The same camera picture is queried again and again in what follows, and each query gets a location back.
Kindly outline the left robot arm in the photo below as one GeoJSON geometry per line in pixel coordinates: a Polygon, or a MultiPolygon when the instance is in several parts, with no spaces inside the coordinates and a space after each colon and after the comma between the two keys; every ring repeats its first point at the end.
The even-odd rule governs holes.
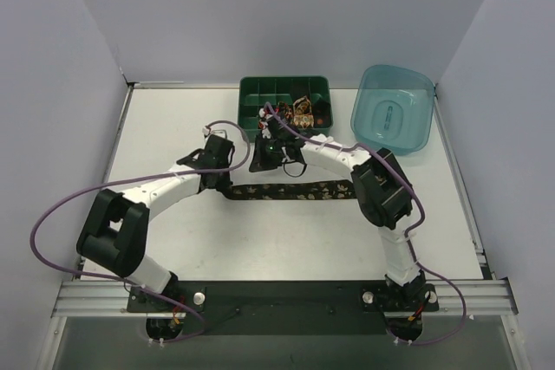
{"type": "Polygon", "coordinates": [[[178,159],[166,178],[124,191],[100,191],[77,240],[77,253],[120,278],[165,293],[177,277],[146,255],[149,222],[180,200],[227,183],[229,173],[222,170],[230,167],[234,149],[231,140],[210,134],[205,146],[178,159]]]}

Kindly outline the black gold floral tie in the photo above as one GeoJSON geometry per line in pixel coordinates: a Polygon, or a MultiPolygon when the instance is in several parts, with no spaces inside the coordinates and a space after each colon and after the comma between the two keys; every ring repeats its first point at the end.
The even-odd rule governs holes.
{"type": "Polygon", "coordinates": [[[356,199],[353,184],[345,179],[295,184],[234,185],[233,190],[235,201],[356,199]]]}

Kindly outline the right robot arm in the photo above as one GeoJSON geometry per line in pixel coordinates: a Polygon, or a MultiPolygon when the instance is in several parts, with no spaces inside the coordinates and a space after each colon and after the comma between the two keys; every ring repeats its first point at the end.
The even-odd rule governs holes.
{"type": "Polygon", "coordinates": [[[394,154],[382,148],[345,146],[324,134],[300,133],[274,115],[259,122],[255,152],[249,170],[270,171],[290,162],[332,172],[352,185],[364,217],[380,234],[386,259],[386,282],[390,290],[408,302],[423,290],[425,276],[417,264],[408,223],[413,205],[421,204],[394,154]]]}

